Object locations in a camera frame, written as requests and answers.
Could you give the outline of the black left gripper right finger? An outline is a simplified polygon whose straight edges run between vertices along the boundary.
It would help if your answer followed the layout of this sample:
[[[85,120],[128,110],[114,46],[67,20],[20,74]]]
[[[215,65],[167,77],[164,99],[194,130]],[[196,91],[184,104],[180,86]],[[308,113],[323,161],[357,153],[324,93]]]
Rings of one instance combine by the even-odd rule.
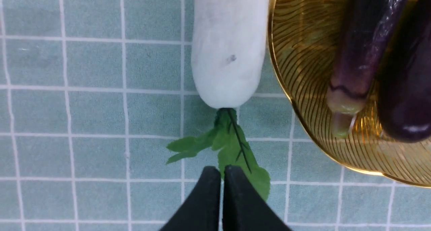
[[[223,230],[290,231],[260,197],[242,168],[228,165],[224,171]]]

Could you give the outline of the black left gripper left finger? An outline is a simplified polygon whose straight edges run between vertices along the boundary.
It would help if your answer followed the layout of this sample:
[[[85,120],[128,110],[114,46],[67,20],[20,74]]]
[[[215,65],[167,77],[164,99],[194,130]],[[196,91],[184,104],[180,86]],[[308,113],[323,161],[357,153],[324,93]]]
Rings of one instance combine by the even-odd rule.
[[[206,166],[195,187],[162,231],[217,231],[220,221],[221,174]]]

